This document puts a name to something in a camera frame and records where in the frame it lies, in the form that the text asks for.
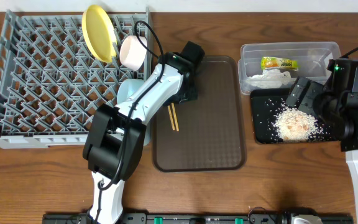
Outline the wooden chopstick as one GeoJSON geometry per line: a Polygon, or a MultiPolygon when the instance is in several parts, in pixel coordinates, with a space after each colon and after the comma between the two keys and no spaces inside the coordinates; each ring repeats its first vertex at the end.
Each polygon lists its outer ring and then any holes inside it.
{"type": "Polygon", "coordinates": [[[171,107],[170,107],[169,105],[167,106],[167,108],[168,108],[168,114],[169,114],[169,118],[170,118],[170,123],[171,123],[171,126],[172,126],[172,130],[176,131],[175,123],[174,123],[174,120],[173,120],[172,109],[171,109],[171,107]]]}
{"type": "Polygon", "coordinates": [[[175,130],[179,131],[179,125],[178,125],[177,114],[176,114],[174,103],[171,103],[171,107],[172,107],[173,122],[175,124],[175,130]]]}

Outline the white napkin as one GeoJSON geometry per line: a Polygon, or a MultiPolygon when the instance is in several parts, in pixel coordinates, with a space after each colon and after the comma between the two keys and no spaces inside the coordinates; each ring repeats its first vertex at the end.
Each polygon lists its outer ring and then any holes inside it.
{"type": "Polygon", "coordinates": [[[263,70],[260,75],[253,75],[246,83],[256,88],[280,88],[291,82],[290,72],[281,72],[279,69],[263,70]]]}

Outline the green yellow snack wrapper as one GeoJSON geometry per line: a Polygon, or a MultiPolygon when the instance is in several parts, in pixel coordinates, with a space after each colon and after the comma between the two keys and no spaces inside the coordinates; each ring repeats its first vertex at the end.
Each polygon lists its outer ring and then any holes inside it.
{"type": "Polygon", "coordinates": [[[299,65],[296,60],[288,58],[279,58],[279,57],[262,57],[260,62],[260,67],[262,70],[268,69],[289,69],[289,70],[298,70],[299,65]]]}

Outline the light blue bowl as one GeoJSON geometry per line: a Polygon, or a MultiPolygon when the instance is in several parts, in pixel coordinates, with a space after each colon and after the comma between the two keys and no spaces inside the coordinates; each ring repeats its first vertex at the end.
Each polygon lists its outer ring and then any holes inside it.
{"type": "Polygon", "coordinates": [[[132,96],[142,85],[143,80],[140,79],[126,79],[124,80],[117,92],[117,104],[122,103],[132,96]]]}

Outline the pink bowl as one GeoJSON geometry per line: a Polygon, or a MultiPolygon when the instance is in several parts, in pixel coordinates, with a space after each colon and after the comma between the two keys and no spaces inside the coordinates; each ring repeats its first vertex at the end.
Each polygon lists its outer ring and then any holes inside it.
{"type": "Polygon", "coordinates": [[[139,39],[135,35],[127,36],[119,52],[119,59],[123,66],[132,71],[137,71],[143,65],[147,55],[147,49],[142,45],[147,46],[147,39],[141,36],[139,39]]]}

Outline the yellow plate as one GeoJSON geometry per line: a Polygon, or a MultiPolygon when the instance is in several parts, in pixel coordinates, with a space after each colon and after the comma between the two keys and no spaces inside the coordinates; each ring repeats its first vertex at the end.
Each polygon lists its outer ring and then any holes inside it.
{"type": "Polygon", "coordinates": [[[114,26],[106,11],[93,4],[83,13],[82,31],[87,48],[98,60],[111,63],[117,53],[113,44],[117,43],[114,26]]]}

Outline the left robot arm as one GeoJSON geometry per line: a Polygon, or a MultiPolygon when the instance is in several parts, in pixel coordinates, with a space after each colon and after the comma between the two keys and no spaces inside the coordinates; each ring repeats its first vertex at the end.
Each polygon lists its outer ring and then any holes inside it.
{"type": "Polygon", "coordinates": [[[83,149],[94,180],[88,223],[119,220],[124,184],[140,162],[149,121],[162,106],[197,98],[194,76],[203,58],[202,47],[189,41],[180,53],[161,55],[151,76],[126,101],[96,110],[83,149]]]}

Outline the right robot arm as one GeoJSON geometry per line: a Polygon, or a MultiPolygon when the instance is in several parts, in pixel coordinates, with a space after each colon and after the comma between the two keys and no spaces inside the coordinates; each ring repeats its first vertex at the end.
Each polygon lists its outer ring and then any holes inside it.
{"type": "Polygon", "coordinates": [[[331,60],[325,84],[298,77],[286,100],[288,106],[318,117],[341,143],[351,173],[358,222],[358,60],[331,60]]]}

